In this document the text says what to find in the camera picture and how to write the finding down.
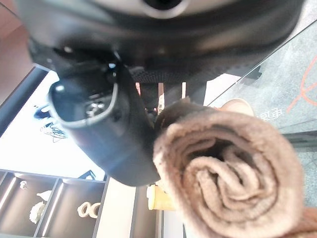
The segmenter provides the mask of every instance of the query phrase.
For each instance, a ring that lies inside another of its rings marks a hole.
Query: orange line
[[[313,59],[313,61],[309,64],[308,68],[306,69],[305,74],[304,74],[304,76],[303,76],[303,78],[302,78],[302,82],[301,82],[301,94],[298,95],[298,96],[295,98],[295,100],[288,106],[288,108],[287,108],[287,110],[286,110],[287,113],[289,113],[289,112],[292,110],[292,108],[295,106],[295,104],[297,103],[297,101],[300,100],[300,98],[302,98],[302,97],[303,97],[303,99],[304,99],[306,102],[308,102],[308,103],[310,103],[310,104],[312,104],[312,105],[314,105],[314,106],[317,106],[317,102],[315,102],[315,101],[309,99],[309,98],[306,96],[306,93],[307,93],[307,92],[309,92],[309,91],[311,91],[312,89],[314,89],[315,87],[317,87],[317,83],[314,83],[313,85],[311,85],[311,86],[308,87],[307,89],[304,88],[304,86],[305,86],[305,81],[306,81],[306,79],[307,79],[308,73],[311,71],[311,69],[312,69],[312,67],[314,66],[314,64],[316,63],[316,61],[317,61],[317,56],[315,56],[315,58]]]
[[[300,100],[302,97],[302,95],[298,95],[297,98],[294,99],[294,101],[288,106],[286,112],[289,113],[292,108],[295,106],[295,104],[297,103],[298,100]]]

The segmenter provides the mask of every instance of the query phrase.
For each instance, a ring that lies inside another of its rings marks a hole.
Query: white decorative figurine
[[[52,193],[52,190],[47,190],[47,191],[42,192],[42,193],[37,193],[36,195],[41,197],[44,201],[47,202],[50,198],[51,193]]]
[[[27,182],[25,180],[21,181],[20,189],[24,190],[24,189],[26,189],[26,186],[27,186]]]
[[[80,217],[90,216],[91,218],[96,219],[98,217],[97,209],[99,207],[100,207],[99,202],[96,202],[93,205],[91,205],[90,202],[84,202],[77,208],[77,212]]]
[[[43,202],[39,202],[35,204],[30,212],[30,221],[34,224],[37,224],[37,222],[40,220],[42,213],[44,211],[45,204]]]

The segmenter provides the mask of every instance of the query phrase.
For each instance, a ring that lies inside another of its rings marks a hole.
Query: glass panel
[[[226,90],[210,106],[233,98],[250,103],[257,117],[282,133],[317,128],[317,23],[269,56],[257,70]]]

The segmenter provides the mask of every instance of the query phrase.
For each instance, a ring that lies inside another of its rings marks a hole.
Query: towel
[[[317,238],[317,208],[305,208],[299,224],[283,238]]]
[[[270,124],[181,101],[159,115],[154,164],[198,238],[274,238],[303,213],[303,172]]]

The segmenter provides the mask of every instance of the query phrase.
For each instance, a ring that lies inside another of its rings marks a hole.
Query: shelf
[[[58,184],[47,207],[37,237],[91,238],[97,219],[78,216],[77,208],[84,202],[101,202],[105,183],[83,179],[63,179]]]
[[[1,185],[2,178],[5,174],[6,174],[5,171],[0,171],[0,185]]]
[[[20,182],[25,180],[27,188],[22,190]],[[6,200],[0,208],[0,233],[32,237],[37,225],[29,220],[32,207],[46,202],[37,193],[52,190],[55,178],[7,173],[0,187],[0,198]]]

